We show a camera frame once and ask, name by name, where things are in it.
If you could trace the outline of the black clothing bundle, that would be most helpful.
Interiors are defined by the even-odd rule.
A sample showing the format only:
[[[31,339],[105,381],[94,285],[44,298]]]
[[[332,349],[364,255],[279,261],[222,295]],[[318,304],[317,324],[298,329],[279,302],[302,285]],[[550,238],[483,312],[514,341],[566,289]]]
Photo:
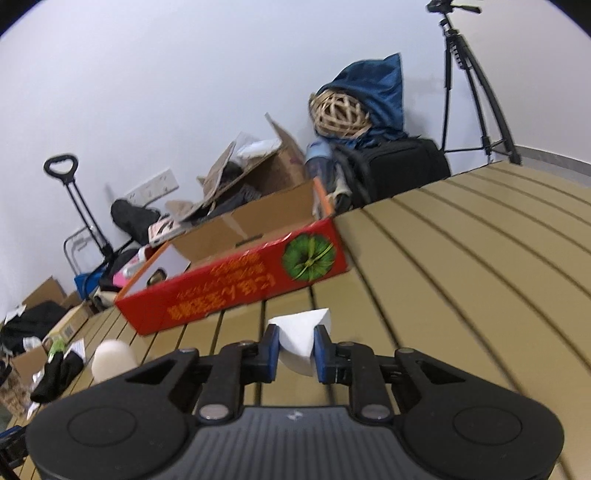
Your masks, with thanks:
[[[148,228],[161,216],[158,210],[133,205],[126,199],[115,200],[110,214],[114,224],[139,245],[149,243]]]

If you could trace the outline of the red cardboard fruit box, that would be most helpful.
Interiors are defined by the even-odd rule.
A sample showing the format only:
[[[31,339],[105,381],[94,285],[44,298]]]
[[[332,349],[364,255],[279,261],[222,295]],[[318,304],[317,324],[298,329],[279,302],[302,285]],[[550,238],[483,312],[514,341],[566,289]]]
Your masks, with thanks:
[[[158,247],[115,305],[145,336],[342,274],[334,217],[318,179],[249,202]]]

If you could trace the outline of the black luggage bag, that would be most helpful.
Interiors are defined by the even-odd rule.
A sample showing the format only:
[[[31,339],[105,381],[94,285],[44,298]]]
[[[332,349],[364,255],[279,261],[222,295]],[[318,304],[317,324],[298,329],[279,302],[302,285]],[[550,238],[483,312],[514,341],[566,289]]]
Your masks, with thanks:
[[[431,139],[411,137],[362,149],[335,145],[332,151],[352,192],[351,209],[451,176],[445,154]]]

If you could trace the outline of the white wall socket strip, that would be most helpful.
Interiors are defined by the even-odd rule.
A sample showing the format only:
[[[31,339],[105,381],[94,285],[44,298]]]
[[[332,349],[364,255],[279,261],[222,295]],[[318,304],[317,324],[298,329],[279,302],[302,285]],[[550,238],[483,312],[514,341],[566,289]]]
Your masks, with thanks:
[[[145,206],[178,188],[179,185],[172,170],[167,169],[125,194],[124,199],[132,205]]]

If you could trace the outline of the torn brown cardboard box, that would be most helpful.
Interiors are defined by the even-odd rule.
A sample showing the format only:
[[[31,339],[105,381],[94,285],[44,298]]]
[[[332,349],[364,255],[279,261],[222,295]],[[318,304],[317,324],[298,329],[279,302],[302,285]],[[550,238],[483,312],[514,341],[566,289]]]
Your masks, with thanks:
[[[276,137],[256,140],[249,135],[239,135],[208,174],[200,178],[204,192],[200,201],[165,203],[169,219],[179,224],[197,225],[308,180],[304,153],[296,140],[270,115],[266,115],[266,121]]]

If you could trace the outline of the white foam wedge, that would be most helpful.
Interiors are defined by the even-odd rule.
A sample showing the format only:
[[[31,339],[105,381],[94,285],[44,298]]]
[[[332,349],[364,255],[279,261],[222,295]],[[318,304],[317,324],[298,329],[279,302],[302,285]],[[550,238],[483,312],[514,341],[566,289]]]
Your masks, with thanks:
[[[298,375],[314,377],[315,327],[324,326],[331,333],[332,317],[329,308],[276,316],[267,323],[279,328],[280,362]]]

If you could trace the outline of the black socks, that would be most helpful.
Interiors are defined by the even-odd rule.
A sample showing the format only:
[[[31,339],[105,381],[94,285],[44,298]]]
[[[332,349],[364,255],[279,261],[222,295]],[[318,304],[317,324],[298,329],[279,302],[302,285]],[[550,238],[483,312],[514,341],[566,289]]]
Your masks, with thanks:
[[[76,352],[55,353],[44,366],[43,377],[30,395],[31,401],[48,404],[58,399],[83,368],[84,360]]]

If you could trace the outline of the blue water bottle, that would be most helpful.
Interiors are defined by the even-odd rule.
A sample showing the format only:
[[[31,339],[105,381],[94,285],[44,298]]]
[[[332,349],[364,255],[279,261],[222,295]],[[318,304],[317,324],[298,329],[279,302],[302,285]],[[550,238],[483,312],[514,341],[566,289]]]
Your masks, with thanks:
[[[332,148],[325,140],[317,139],[308,145],[305,169],[308,176],[321,180],[325,191],[331,193],[335,190],[335,160],[332,157]]]

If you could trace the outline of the blue velvet bag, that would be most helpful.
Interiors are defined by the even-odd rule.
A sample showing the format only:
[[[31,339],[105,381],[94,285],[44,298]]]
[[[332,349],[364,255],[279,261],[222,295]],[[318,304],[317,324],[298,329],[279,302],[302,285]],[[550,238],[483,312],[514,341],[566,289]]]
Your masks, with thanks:
[[[370,115],[372,128],[356,139],[319,135],[322,138],[349,148],[360,149],[408,136],[405,131],[404,83],[400,54],[395,53],[384,59],[356,61],[346,66],[334,80],[322,85],[315,93],[327,89],[344,91],[358,99]]]

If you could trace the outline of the woven rattan ball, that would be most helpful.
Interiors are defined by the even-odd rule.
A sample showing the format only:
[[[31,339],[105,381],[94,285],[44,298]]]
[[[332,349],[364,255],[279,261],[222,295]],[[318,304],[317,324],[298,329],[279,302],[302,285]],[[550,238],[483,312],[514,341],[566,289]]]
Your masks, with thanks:
[[[327,89],[308,99],[311,123],[318,135],[356,139],[372,128],[363,104],[344,91]]]

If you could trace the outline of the yellow small carton box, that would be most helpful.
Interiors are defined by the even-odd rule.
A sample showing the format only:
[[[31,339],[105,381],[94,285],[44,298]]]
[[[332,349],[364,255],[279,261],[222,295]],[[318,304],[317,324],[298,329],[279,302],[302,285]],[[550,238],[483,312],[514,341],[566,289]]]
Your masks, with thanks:
[[[69,309],[44,337],[44,348],[49,350],[55,342],[67,345],[91,316],[92,311],[85,303]]]

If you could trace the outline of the pink packaging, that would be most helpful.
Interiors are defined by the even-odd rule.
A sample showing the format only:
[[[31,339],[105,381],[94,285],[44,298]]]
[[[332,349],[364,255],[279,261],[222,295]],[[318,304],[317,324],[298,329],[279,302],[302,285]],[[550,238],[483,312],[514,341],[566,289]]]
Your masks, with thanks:
[[[121,269],[113,275],[112,283],[118,288],[123,288],[129,283],[133,276],[134,274],[130,270]]]

